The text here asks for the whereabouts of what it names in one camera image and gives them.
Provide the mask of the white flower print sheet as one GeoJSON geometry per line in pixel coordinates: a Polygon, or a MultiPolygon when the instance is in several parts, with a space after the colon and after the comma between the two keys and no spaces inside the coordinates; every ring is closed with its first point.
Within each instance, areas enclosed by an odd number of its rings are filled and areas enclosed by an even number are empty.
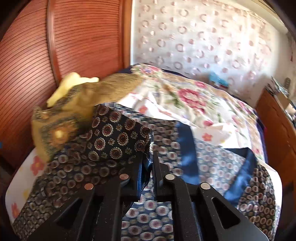
{"type": "MultiPolygon", "coordinates": [[[[230,138],[229,99],[231,96],[222,90],[191,92],[186,88],[181,90],[181,103],[184,105],[182,109],[167,102],[158,104],[151,91],[131,92],[118,101],[118,104],[150,118],[180,121],[191,127],[195,139],[229,148],[234,144],[230,138]]],[[[36,150],[32,150],[16,172],[6,192],[5,205],[11,221],[20,213],[34,181],[44,170],[45,162],[40,159],[36,150]]]]}

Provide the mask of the blue box at bedhead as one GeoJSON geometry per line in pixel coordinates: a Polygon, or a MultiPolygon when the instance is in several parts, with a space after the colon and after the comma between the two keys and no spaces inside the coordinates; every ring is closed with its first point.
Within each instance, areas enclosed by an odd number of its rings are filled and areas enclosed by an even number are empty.
{"type": "Polygon", "coordinates": [[[229,83],[214,72],[209,74],[209,80],[217,87],[229,88],[229,83]]]}

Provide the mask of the wooden slatted wardrobe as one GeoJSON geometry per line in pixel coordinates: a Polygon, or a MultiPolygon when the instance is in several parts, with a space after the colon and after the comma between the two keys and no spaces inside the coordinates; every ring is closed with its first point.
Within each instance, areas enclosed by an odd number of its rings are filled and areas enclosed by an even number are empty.
{"type": "Polygon", "coordinates": [[[1,1],[1,161],[33,149],[31,116],[69,72],[106,77],[130,64],[132,1],[1,1]]]}

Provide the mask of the navy patterned garment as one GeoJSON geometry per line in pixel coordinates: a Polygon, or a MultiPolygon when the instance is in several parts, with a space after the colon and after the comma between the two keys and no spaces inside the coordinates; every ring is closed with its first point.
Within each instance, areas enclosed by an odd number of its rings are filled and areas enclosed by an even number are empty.
{"type": "Polygon", "coordinates": [[[89,130],[49,161],[13,222],[16,236],[29,240],[85,184],[107,183],[144,153],[149,180],[140,199],[124,207],[120,240],[175,240],[171,203],[154,198],[154,152],[170,173],[192,185],[210,184],[267,240],[274,240],[278,206],[273,183],[251,149],[224,149],[195,139],[179,121],[150,118],[115,103],[98,105],[89,130]]]}

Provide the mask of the mustard patterned folded cloth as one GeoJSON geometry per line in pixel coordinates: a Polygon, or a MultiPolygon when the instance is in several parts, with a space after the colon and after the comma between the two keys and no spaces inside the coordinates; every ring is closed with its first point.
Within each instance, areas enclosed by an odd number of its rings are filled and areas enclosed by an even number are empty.
{"type": "Polygon", "coordinates": [[[143,82],[135,74],[115,73],[102,80],[71,87],[52,107],[36,107],[32,115],[32,137],[37,155],[48,162],[70,140],[87,132],[91,126],[95,106],[118,102],[143,82]]]}

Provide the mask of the yellow cloth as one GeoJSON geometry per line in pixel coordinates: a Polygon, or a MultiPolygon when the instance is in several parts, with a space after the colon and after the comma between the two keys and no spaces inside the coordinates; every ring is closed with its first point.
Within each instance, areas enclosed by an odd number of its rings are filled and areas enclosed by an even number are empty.
{"type": "Polygon", "coordinates": [[[66,96],[69,90],[76,86],[84,83],[94,83],[99,82],[98,77],[81,77],[76,72],[68,73],[60,82],[59,87],[55,90],[55,92],[51,95],[51,97],[47,100],[47,108],[53,107],[53,105],[62,97],[66,96]]]}

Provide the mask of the floral rose blanket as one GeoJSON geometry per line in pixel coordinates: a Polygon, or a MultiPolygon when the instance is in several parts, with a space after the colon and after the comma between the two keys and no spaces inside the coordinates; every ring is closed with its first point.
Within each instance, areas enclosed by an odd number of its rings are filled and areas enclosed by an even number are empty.
{"type": "Polygon", "coordinates": [[[164,114],[191,126],[200,140],[223,148],[250,148],[257,159],[268,162],[262,129],[251,106],[224,90],[152,65],[136,64],[130,70],[144,78],[137,90],[140,113],[164,114]]]}

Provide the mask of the wooden sideboard cabinet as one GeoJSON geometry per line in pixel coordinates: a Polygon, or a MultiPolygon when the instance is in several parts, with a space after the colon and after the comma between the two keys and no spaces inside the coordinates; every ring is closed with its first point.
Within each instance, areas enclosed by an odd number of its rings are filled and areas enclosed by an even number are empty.
{"type": "Polygon", "coordinates": [[[265,126],[264,139],[269,165],[280,175],[283,186],[295,183],[295,127],[275,97],[264,89],[255,107],[265,126]]]}

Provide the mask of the sheer circle pattern curtain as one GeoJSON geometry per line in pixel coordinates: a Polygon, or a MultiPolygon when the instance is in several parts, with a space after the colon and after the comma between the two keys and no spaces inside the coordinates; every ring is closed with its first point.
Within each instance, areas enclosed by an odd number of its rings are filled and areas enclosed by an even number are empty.
{"type": "Polygon", "coordinates": [[[239,90],[271,77],[278,31],[238,1],[134,1],[132,63],[195,78],[213,72],[239,90]]]}

